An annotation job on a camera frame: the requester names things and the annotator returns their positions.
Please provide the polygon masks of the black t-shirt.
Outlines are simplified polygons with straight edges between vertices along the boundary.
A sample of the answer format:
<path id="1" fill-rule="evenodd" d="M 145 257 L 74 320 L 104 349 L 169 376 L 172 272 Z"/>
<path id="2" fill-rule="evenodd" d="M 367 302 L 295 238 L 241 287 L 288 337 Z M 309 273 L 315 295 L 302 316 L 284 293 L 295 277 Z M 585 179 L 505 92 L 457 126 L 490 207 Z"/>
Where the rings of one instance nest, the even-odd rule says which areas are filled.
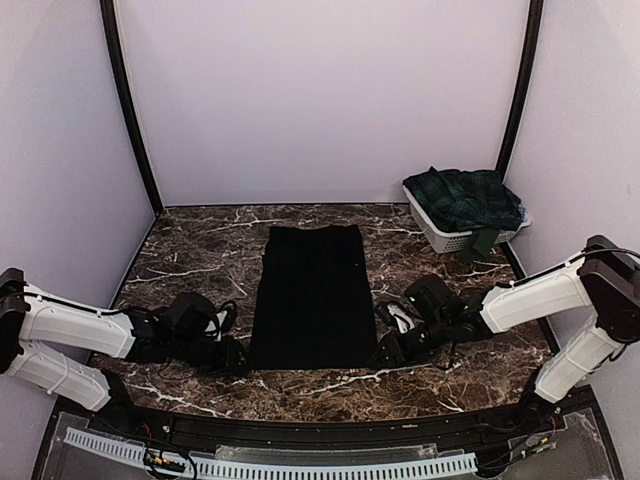
<path id="1" fill-rule="evenodd" d="M 262 265 L 249 346 L 252 369 L 367 366 L 377 335 L 357 226 L 273 227 Z"/>

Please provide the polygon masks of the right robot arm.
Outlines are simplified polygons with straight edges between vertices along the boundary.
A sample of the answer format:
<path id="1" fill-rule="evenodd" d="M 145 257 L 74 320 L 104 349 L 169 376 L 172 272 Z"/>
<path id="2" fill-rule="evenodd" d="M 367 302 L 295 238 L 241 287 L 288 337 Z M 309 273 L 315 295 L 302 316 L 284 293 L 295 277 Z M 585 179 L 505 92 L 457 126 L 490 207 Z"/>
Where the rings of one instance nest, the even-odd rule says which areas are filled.
<path id="1" fill-rule="evenodd" d="M 438 275 L 419 278 L 405 296 L 421 320 L 380 340 L 370 360 L 376 369 L 404 367 L 447 343 L 486 340 L 543 317 L 591 309 L 582 328 L 530 377 L 522 403 L 511 410 L 510 424 L 521 434 L 534 432 L 549 407 L 639 340 L 639 255 L 602 235 L 556 266 L 469 299 Z"/>

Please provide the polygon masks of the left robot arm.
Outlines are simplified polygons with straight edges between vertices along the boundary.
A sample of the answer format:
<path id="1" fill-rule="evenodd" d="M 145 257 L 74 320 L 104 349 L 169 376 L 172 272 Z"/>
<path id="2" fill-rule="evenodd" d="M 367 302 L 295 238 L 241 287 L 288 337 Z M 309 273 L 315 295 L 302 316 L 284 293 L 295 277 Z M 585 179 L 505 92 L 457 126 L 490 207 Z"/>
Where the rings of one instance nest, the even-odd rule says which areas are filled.
<path id="1" fill-rule="evenodd" d="M 167 307 L 105 310 L 48 293 L 25 280 L 22 270 L 1 274 L 1 372 L 30 382 L 47 394 L 71 400 L 120 436 L 141 427 L 140 412 L 123 381 L 55 350 L 66 345 L 136 364 L 171 360 L 214 374 L 239 373 L 248 355 L 230 334 L 237 306 L 215 306 L 187 292 Z"/>

